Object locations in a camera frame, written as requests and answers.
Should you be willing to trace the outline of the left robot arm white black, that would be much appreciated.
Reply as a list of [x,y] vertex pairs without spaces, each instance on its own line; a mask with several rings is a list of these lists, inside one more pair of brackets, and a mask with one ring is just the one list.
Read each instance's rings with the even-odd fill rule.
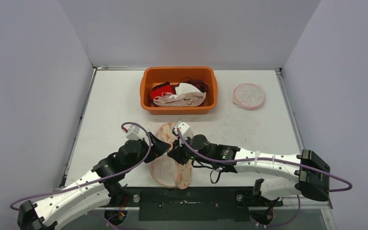
[[129,139],[117,152],[100,160],[80,179],[45,199],[25,201],[19,207],[17,224],[22,230],[58,230],[97,207],[120,205],[127,196],[120,181],[139,163],[149,163],[170,149],[170,144],[149,133]]

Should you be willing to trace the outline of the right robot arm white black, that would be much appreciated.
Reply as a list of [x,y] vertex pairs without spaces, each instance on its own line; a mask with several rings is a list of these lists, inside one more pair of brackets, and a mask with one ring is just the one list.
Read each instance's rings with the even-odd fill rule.
[[272,179],[257,179],[252,200],[262,206],[279,197],[302,195],[326,202],[329,200],[328,175],[330,166],[314,151],[304,149],[300,154],[278,155],[251,151],[237,146],[214,144],[204,135],[182,141],[178,138],[167,154],[179,164],[188,161],[211,165],[222,173],[260,173]]

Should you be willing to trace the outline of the white mesh laundry bag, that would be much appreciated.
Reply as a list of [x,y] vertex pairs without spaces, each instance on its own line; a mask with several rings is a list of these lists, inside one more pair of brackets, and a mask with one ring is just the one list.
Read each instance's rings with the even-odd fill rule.
[[242,109],[257,109],[265,102],[265,92],[259,85],[242,83],[234,89],[232,102]]

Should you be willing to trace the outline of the white bra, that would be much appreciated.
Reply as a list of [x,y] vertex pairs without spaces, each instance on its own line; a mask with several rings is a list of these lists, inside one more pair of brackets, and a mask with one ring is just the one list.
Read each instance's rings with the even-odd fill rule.
[[175,87],[176,95],[186,94],[186,93],[193,93],[193,92],[201,92],[196,86],[181,82],[178,86]]

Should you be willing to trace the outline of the beige pink bra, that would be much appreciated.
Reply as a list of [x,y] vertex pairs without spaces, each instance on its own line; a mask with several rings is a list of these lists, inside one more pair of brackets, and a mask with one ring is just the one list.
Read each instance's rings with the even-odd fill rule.
[[206,92],[189,92],[180,95],[166,92],[162,96],[154,97],[153,103],[159,107],[197,107],[204,102],[206,95]]

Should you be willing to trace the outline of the floral padded bra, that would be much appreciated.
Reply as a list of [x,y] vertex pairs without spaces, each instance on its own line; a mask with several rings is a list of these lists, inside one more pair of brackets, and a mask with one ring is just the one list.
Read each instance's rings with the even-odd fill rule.
[[[155,135],[159,140],[170,144],[170,149],[176,140],[176,136],[172,133],[174,125],[175,123],[161,125]],[[150,163],[149,172],[154,181],[162,186],[186,189],[192,180],[192,169],[190,162],[181,165],[167,154],[163,154]]]

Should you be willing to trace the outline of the orange plastic tub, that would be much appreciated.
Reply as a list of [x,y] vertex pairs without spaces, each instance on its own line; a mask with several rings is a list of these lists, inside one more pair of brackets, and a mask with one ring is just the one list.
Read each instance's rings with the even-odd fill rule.
[[[185,78],[201,79],[208,86],[206,99],[197,107],[159,107],[150,98],[152,88],[169,82],[177,85]],[[140,104],[152,115],[204,115],[218,103],[218,83],[213,69],[205,66],[150,67],[145,70],[140,84]]]

